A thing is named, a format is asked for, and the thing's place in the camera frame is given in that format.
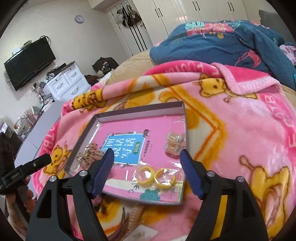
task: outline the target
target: yellow ring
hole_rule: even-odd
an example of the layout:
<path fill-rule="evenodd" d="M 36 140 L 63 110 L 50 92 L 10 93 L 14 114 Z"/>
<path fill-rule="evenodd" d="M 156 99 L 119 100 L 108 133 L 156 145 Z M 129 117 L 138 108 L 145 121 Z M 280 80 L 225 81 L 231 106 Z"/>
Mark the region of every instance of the yellow ring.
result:
<path fill-rule="evenodd" d="M 158 188 L 160 189 L 168 189 L 170 187 L 173 187 L 175 185 L 175 181 L 176 181 L 176 177 L 175 175 L 173 176 L 172 180 L 170 181 L 170 184 L 169 185 L 165 185 L 165 184 L 161 184 L 159 183 L 158 181 L 158 177 L 161 173 L 163 173 L 165 170 L 165 168 L 162 168 L 160 170 L 158 170 L 156 173 L 155 173 L 155 176 L 154 176 L 154 181 L 155 181 L 155 184 Z"/>
<path fill-rule="evenodd" d="M 137 179 L 138 184 L 141 186 L 149 186 L 149 185 L 152 185 L 154 182 L 155 172 L 151 167 L 141 167 L 139 169 L 139 172 L 146 171 L 146 170 L 148 170 L 151 173 L 151 176 L 146 181 L 140 181 L 139 179 Z"/>

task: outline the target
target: metal screw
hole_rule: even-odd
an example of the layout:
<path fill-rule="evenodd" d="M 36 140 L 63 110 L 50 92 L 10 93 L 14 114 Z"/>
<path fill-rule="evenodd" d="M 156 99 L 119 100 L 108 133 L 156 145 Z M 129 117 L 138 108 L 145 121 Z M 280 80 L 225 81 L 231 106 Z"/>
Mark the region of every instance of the metal screw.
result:
<path fill-rule="evenodd" d="M 57 177 L 56 176 L 51 176 L 50 178 L 49 178 L 49 181 L 50 182 L 54 182 L 54 181 L 56 181 L 57 180 Z"/>
<path fill-rule="evenodd" d="M 79 176 L 81 177 L 85 177 L 87 175 L 87 171 L 86 170 L 82 170 L 80 173 L 79 173 Z"/>
<path fill-rule="evenodd" d="M 213 177 L 213 176 L 215 176 L 215 173 L 214 173 L 213 171 L 208 171 L 208 172 L 207 172 L 207 175 L 208 175 L 209 177 Z"/>
<path fill-rule="evenodd" d="M 240 183 L 243 183 L 244 182 L 244 178 L 242 176 L 238 176 L 237 177 L 237 180 L 240 182 Z"/>

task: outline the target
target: flat screen tv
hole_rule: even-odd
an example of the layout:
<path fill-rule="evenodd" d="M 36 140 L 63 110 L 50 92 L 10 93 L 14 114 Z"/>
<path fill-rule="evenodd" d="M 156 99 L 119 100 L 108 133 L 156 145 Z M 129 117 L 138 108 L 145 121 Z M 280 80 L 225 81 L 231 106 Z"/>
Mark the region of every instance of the flat screen tv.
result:
<path fill-rule="evenodd" d="M 4 66 L 10 84 L 17 91 L 55 59 L 46 37 L 43 37 L 16 53 Z"/>

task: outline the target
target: blue duvet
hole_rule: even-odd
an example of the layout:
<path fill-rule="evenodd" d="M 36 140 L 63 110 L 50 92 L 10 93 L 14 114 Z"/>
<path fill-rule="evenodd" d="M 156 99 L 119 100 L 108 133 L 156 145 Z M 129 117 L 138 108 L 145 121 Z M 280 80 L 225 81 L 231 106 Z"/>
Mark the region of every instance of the blue duvet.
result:
<path fill-rule="evenodd" d="M 269 72 L 296 90 L 296 69 L 278 47 L 284 42 L 275 31 L 249 21 L 192 22 L 178 26 L 150 57 L 156 64 L 187 59 Z"/>

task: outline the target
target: clock face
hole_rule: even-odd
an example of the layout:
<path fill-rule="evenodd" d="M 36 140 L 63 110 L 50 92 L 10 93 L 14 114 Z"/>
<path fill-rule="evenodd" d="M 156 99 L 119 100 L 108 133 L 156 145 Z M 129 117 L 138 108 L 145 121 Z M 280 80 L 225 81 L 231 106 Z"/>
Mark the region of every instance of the clock face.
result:
<path fill-rule="evenodd" d="M 78 15 L 75 17 L 75 22 L 77 23 L 83 23 L 84 22 L 84 19 L 82 16 Z"/>

